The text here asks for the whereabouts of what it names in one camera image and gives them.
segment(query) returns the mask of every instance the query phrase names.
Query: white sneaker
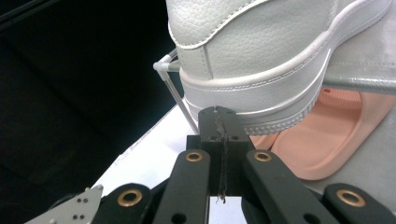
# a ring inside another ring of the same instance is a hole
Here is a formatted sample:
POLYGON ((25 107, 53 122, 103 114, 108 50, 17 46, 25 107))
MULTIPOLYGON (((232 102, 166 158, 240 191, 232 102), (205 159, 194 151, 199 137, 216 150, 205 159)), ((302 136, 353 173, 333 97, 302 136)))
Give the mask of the white sneaker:
POLYGON ((312 108, 332 52, 391 0, 167 0, 192 116, 221 105, 248 134, 278 133, 312 108))

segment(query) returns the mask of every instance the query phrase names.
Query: sneaker sole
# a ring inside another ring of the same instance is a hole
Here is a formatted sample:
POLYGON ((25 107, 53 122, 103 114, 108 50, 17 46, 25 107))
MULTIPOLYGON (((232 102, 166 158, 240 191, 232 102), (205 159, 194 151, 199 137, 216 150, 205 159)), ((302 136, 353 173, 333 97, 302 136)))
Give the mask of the sneaker sole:
POLYGON ((391 2, 355 1, 344 8, 330 28, 305 50, 288 62, 259 74, 197 80, 180 69, 192 117, 197 119, 198 112, 206 107, 221 105, 235 111, 250 135, 279 133, 294 126, 318 99, 332 52, 353 35, 379 21, 391 2))

